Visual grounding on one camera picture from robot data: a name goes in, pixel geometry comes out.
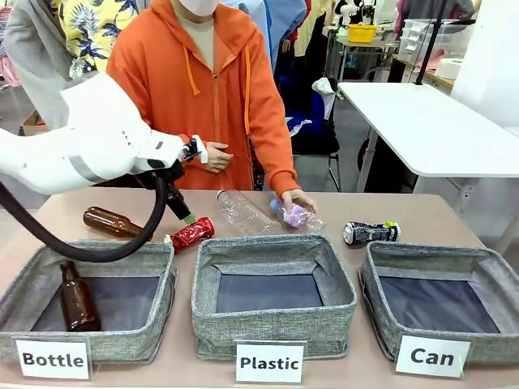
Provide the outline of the person left hand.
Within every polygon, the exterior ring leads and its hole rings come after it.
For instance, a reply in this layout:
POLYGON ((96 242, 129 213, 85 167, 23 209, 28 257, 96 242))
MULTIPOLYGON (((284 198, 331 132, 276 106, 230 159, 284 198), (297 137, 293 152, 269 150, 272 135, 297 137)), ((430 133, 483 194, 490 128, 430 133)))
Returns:
POLYGON ((304 191, 301 189, 287 190, 281 194, 281 201, 285 205, 288 213, 292 212, 294 205, 304 207, 307 210, 317 213, 317 205, 304 191))

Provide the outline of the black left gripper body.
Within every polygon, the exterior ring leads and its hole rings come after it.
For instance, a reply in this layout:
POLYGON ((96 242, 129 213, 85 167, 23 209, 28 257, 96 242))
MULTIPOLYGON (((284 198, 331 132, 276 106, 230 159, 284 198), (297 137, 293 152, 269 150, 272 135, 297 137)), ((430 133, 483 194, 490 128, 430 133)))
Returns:
POLYGON ((179 160, 176 160, 169 168, 155 169, 152 172, 164 183, 169 203, 181 203, 184 201, 180 190, 175 184, 184 175, 182 163, 179 160))

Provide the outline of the person right hand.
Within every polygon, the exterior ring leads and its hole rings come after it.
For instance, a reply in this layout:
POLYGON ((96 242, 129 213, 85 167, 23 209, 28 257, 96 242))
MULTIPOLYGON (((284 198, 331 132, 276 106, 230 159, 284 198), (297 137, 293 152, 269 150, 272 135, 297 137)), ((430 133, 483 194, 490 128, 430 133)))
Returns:
POLYGON ((206 142, 208 151, 208 162, 204 168, 211 173, 219 173, 225 170, 234 155, 226 152, 228 144, 217 142, 206 142))

